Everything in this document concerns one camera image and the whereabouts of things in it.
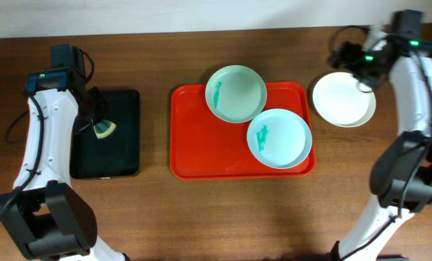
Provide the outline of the green yellow sponge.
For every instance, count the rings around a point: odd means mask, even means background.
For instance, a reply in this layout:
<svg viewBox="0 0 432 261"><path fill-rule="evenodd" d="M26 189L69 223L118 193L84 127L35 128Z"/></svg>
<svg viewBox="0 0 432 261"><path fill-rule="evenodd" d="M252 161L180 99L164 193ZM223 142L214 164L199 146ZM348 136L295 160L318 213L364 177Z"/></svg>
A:
<svg viewBox="0 0 432 261"><path fill-rule="evenodd" d="M108 120L102 120L94 125L94 133L98 139L106 138L115 130L116 125Z"/></svg>

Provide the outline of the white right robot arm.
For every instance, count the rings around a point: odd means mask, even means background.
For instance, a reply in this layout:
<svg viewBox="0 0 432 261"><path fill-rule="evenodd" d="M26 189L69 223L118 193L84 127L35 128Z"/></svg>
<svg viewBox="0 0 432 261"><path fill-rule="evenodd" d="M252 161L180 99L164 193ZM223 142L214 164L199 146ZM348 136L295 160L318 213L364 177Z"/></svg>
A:
<svg viewBox="0 0 432 261"><path fill-rule="evenodd" d="M329 260L377 260L395 232L432 204L432 43L389 34L365 47L348 41L331 53L332 67L376 90L388 77L396 99L396 140L375 162L371 198Z"/></svg>

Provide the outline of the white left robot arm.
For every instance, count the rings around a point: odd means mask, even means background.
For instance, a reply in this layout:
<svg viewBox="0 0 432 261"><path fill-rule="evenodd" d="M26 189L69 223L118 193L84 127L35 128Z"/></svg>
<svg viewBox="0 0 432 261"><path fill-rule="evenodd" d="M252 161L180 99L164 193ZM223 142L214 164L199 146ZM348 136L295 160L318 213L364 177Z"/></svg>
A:
<svg viewBox="0 0 432 261"><path fill-rule="evenodd" d="M88 104L82 69L50 69L29 76L29 129L13 189L0 194L3 225L27 260L127 260L98 235L92 208L73 190L73 127Z"/></svg>

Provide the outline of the white plate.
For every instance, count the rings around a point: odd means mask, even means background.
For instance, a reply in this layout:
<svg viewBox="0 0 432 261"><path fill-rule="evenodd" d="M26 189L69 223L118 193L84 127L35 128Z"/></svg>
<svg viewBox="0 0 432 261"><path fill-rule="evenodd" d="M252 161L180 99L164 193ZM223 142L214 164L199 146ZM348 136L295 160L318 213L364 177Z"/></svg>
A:
<svg viewBox="0 0 432 261"><path fill-rule="evenodd" d="M322 119L343 128L364 125L376 109L376 98L370 87L348 72L332 72L321 77L313 87L312 103Z"/></svg>

